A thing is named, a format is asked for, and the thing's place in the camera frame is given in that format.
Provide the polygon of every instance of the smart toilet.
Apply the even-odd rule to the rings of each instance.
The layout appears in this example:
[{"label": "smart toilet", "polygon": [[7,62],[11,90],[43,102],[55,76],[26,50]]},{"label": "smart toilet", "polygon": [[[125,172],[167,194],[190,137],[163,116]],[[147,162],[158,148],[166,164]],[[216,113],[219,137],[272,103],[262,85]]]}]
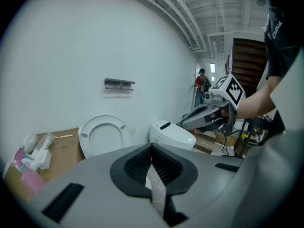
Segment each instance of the smart toilet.
[{"label": "smart toilet", "polygon": [[117,117],[102,115],[78,130],[81,149],[86,158],[129,147],[127,126]]},{"label": "smart toilet", "polygon": [[150,143],[164,143],[177,148],[192,150],[195,137],[171,122],[160,120],[151,125]]}]

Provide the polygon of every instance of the person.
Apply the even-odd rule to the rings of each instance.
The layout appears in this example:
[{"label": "person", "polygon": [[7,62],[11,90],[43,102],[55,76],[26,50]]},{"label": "person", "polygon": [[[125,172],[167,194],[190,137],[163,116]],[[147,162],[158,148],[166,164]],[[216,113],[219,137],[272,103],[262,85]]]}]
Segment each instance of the person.
[{"label": "person", "polygon": [[210,82],[203,68],[199,70],[199,76],[195,79],[194,87],[197,87],[194,102],[194,107],[197,107],[204,103],[203,94],[208,91],[210,87]]},{"label": "person", "polygon": [[[241,102],[237,119],[252,118],[275,109],[270,93],[287,73],[303,45],[303,30],[297,26],[298,9],[301,7],[301,0],[269,0],[268,21],[264,30],[268,58],[267,84]],[[222,109],[222,116],[228,117],[227,108]],[[281,133],[284,129],[277,111],[268,136]]]}]

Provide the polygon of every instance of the hand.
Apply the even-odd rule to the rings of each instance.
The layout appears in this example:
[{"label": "hand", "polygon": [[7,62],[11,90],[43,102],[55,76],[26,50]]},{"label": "hand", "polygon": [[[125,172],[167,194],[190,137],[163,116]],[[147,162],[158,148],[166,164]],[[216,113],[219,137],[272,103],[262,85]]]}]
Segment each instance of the hand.
[{"label": "hand", "polygon": [[[221,115],[223,118],[229,117],[229,107],[228,106],[221,108],[220,111],[221,111]],[[210,117],[212,119],[215,118],[215,114],[212,114]]]}]

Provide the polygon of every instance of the red shirt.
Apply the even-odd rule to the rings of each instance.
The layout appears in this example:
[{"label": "red shirt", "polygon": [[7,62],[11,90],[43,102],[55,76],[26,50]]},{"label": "red shirt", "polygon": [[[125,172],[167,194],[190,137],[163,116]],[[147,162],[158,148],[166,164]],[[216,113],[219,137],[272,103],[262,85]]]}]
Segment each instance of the red shirt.
[{"label": "red shirt", "polygon": [[196,93],[200,93],[200,87],[203,85],[204,83],[204,80],[206,79],[206,76],[198,76],[196,79],[195,79],[195,84],[198,84],[199,87],[196,89]]}]

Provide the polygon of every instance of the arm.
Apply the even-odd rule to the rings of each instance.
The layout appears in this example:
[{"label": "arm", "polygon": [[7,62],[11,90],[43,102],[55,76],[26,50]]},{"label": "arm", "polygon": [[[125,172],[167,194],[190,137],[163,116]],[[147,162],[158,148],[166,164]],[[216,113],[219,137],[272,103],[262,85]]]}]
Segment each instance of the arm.
[{"label": "arm", "polygon": [[270,76],[267,85],[243,100],[237,110],[237,119],[255,117],[275,109],[275,105],[270,98],[270,93],[280,83],[281,79],[279,76]]},{"label": "arm", "polygon": [[194,87],[199,87],[199,77],[197,77],[196,79],[195,79],[195,82],[194,82],[194,85],[193,85]]},{"label": "arm", "polygon": [[237,119],[250,118],[272,111],[275,108],[270,93],[280,83],[282,77],[278,51],[268,35],[264,38],[268,58],[267,84],[252,96],[241,101],[237,110]]}]

